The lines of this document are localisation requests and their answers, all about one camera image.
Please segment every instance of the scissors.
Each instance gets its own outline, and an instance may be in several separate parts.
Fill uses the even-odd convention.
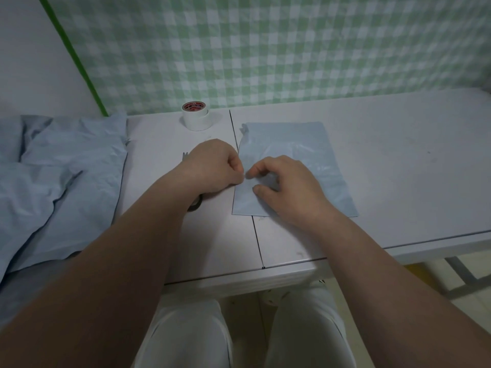
[[[183,161],[187,157],[187,155],[188,155],[187,152],[185,152],[185,153],[183,152]],[[191,206],[189,208],[187,208],[187,211],[188,212],[194,212],[195,210],[197,210],[200,207],[202,202],[203,202],[203,194],[200,194],[196,199],[194,199]]]

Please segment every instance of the hand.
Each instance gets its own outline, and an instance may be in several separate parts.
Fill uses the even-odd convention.
[[[198,194],[218,192],[244,179],[236,150],[219,139],[197,145],[176,169],[192,181]]]
[[[278,175],[279,191],[255,185],[254,193],[263,199],[280,218],[305,231],[312,231],[325,222],[326,216],[337,211],[326,199],[321,185],[305,165],[288,156],[266,157],[247,172],[248,178]]]

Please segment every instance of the leg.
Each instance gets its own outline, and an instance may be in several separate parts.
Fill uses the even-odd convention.
[[[135,368],[230,368],[232,342],[216,300],[161,309]]]
[[[344,323],[322,283],[291,289],[274,317],[266,368],[355,368]]]

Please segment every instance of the green checkered wall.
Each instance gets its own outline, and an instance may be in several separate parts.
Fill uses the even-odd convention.
[[[480,86],[491,0],[49,0],[130,114]]]

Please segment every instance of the white tape roll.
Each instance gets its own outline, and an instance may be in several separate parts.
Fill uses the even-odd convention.
[[[206,108],[205,102],[195,100],[182,106],[184,125],[189,130],[205,130],[213,125],[213,119]]]

